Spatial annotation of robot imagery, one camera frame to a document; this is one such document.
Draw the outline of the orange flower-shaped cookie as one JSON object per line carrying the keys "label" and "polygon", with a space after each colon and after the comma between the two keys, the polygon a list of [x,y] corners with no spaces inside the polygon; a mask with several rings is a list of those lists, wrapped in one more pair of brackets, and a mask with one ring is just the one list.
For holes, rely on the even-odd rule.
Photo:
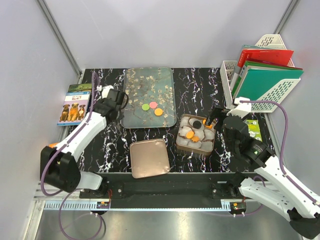
{"label": "orange flower-shaped cookie", "polygon": [[203,123],[203,125],[204,125],[205,128],[213,129],[213,128],[215,127],[217,121],[216,121],[216,120],[213,120],[213,121],[209,122],[208,119],[204,119],[204,120],[202,121],[202,123]]}

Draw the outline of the black sandwich cookie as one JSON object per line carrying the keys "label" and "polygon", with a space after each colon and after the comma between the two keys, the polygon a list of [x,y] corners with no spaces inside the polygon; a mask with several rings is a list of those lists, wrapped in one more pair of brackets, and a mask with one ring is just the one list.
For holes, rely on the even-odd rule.
{"label": "black sandwich cookie", "polygon": [[202,123],[201,123],[199,120],[195,120],[195,121],[193,122],[192,126],[193,126],[195,129],[199,130],[199,129],[201,129],[201,127],[202,127]]}

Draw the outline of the rose gold tin box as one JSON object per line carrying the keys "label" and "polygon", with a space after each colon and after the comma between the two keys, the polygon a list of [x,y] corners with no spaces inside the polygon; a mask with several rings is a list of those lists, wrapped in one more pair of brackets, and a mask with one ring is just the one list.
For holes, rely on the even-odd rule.
{"label": "rose gold tin box", "polygon": [[191,114],[183,114],[176,137],[176,148],[180,151],[209,156],[214,150],[215,134],[213,120],[205,125],[206,118]]}

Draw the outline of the orange fish-shaped cookie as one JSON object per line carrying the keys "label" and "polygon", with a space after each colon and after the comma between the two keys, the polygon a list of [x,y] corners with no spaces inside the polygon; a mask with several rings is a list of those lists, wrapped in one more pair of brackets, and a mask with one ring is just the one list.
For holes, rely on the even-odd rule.
{"label": "orange fish-shaped cookie", "polygon": [[198,136],[193,136],[193,137],[191,138],[191,140],[192,140],[194,143],[197,143],[200,139],[199,139]]}

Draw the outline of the orange round striped cookie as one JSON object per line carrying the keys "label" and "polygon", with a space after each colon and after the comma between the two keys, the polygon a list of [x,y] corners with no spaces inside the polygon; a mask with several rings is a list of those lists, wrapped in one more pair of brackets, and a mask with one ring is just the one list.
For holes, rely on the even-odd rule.
{"label": "orange round striped cookie", "polygon": [[185,137],[187,139],[192,139],[194,137],[195,133],[193,131],[189,131],[186,133]]}

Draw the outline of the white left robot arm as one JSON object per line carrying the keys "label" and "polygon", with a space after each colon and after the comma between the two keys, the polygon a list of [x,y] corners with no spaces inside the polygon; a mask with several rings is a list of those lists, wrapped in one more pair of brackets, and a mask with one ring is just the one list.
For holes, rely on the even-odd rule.
{"label": "white left robot arm", "polygon": [[108,124],[122,118],[121,111],[128,104],[128,95],[113,86],[102,88],[101,99],[92,102],[84,120],[64,140],[55,147],[46,146],[40,153],[40,188],[45,196],[45,184],[59,192],[72,193],[75,190],[90,190],[97,198],[108,193],[107,178],[101,175],[80,171],[77,161],[89,143]]}

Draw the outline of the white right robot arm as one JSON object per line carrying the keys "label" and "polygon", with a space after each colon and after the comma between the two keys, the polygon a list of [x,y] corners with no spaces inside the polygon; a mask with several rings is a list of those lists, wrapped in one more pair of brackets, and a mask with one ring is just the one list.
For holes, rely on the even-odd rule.
{"label": "white right robot arm", "polygon": [[235,172],[221,188],[218,196],[245,197],[284,217],[301,236],[314,239],[320,234],[320,197],[298,180],[266,144],[250,136],[245,117],[252,112],[254,100],[236,98],[235,107],[215,105],[205,126],[217,121],[215,130],[222,131],[229,152],[244,166],[269,181],[277,192],[258,184],[251,177]]}

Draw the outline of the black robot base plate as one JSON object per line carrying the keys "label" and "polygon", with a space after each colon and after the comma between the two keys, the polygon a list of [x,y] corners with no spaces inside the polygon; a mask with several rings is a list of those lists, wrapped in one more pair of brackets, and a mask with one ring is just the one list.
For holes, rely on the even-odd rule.
{"label": "black robot base plate", "polygon": [[252,173],[167,173],[133,178],[130,173],[103,173],[111,191],[112,210],[213,210],[221,200],[242,199],[235,190],[227,191],[225,182]]}

